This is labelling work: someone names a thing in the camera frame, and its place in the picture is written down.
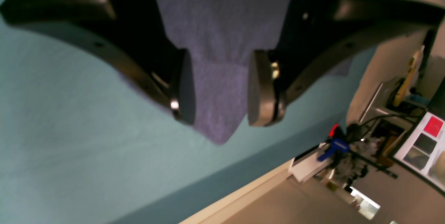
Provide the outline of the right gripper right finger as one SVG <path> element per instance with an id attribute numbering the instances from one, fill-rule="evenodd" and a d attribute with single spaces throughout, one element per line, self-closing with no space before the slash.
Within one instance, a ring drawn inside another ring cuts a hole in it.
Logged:
<path id="1" fill-rule="evenodd" d="M 443 17 L 444 0 L 290 0 L 276 47 L 250 58 L 249 125 L 280 122 L 289 104 L 343 60 L 433 29 Z"/>

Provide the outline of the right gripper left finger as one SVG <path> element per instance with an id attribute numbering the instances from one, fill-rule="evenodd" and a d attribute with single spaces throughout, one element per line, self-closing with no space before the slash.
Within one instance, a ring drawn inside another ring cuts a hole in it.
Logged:
<path id="1" fill-rule="evenodd" d="M 177 121 L 194 124 L 191 56 L 168 39 L 157 0 L 5 0 L 1 14 L 10 26 L 102 59 Z"/>

